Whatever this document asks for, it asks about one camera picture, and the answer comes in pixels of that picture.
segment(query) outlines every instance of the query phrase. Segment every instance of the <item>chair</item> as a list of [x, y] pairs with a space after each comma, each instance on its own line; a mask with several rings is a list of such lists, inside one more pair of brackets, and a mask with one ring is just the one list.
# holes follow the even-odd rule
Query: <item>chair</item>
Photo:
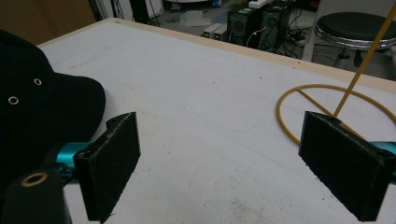
[[[314, 23], [315, 34], [343, 48], [334, 64], [335, 67], [345, 68], [351, 49], [356, 50], [355, 66], [360, 66], [361, 50], [368, 50], [371, 47], [392, 6], [392, 0], [320, 1]], [[311, 35], [304, 47], [303, 60], [311, 61], [315, 41], [315, 35]], [[396, 22], [394, 21], [377, 49], [389, 49], [393, 45], [396, 45]]]

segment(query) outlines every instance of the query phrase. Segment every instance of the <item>floor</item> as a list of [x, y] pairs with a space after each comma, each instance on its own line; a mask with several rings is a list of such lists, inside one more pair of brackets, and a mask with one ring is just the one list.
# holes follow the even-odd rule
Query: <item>floor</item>
[[[187, 3], [180, 5], [181, 9], [171, 9], [172, 5], [169, 2], [163, 1], [163, 14], [153, 19], [152, 22], [157, 22], [162, 28], [179, 31], [191, 35], [201, 35], [203, 30], [210, 26], [209, 23], [223, 23], [227, 22], [227, 14], [233, 7], [237, 7], [235, 0], [223, 0], [222, 6], [219, 8], [213, 8], [211, 1], [198, 2], [198, 3]], [[203, 21], [198, 26], [186, 27], [180, 25], [181, 20], [184, 21], [183, 15], [187, 11], [197, 11], [202, 13]], [[296, 8], [291, 12], [290, 21], [297, 17], [300, 13], [300, 9]], [[303, 10], [303, 15], [298, 17], [297, 24], [293, 23], [291, 28], [298, 25], [300, 29], [309, 28], [315, 18], [315, 12]], [[276, 54], [284, 54], [294, 58], [300, 58], [304, 49], [304, 41], [286, 41]], [[337, 55], [341, 52], [340, 48], [329, 45], [328, 43], [317, 38], [314, 53], [312, 57], [313, 63], [320, 63], [324, 65], [333, 66]], [[356, 72], [357, 67], [353, 64], [354, 51], [350, 52], [350, 59], [346, 65], [346, 70]], [[366, 75], [381, 77], [388, 80], [396, 81], [396, 62], [392, 60], [390, 50], [386, 52], [375, 53], [372, 60], [367, 65], [365, 71]]]

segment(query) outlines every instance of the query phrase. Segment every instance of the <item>table surface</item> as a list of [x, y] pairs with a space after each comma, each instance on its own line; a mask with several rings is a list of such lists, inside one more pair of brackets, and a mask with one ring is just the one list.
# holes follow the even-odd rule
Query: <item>table surface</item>
[[[106, 91], [105, 121], [135, 111], [142, 156], [106, 223], [359, 223], [298, 156], [276, 120], [287, 90], [347, 87], [353, 74], [130, 21], [108, 19], [39, 46], [56, 72]], [[355, 91], [396, 111], [396, 83], [362, 76]], [[334, 111], [343, 93], [306, 91]], [[300, 136], [299, 94], [281, 109]], [[394, 123], [349, 97], [339, 119], [368, 141], [396, 141]], [[79, 186], [66, 186], [74, 223], [89, 223]], [[389, 186], [377, 223], [395, 223]]]

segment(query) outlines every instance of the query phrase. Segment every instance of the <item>black cap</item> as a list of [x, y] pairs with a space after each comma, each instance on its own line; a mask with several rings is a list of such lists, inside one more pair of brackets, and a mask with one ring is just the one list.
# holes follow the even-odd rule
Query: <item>black cap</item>
[[105, 110], [102, 85], [55, 73], [35, 45], [0, 30], [0, 200], [61, 142], [88, 142]]

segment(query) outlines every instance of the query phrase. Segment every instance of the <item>stool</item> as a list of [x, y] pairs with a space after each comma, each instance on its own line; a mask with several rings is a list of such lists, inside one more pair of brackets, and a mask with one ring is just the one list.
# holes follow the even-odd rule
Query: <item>stool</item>
[[[321, 17], [315, 34], [330, 43], [343, 47], [334, 67], [345, 68], [350, 49], [356, 50], [354, 64], [359, 67], [361, 50], [368, 50], [384, 23], [385, 18], [360, 12], [339, 12]], [[389, 49], [396, 44], [396, 22], [392, 22], [377, 49]]]

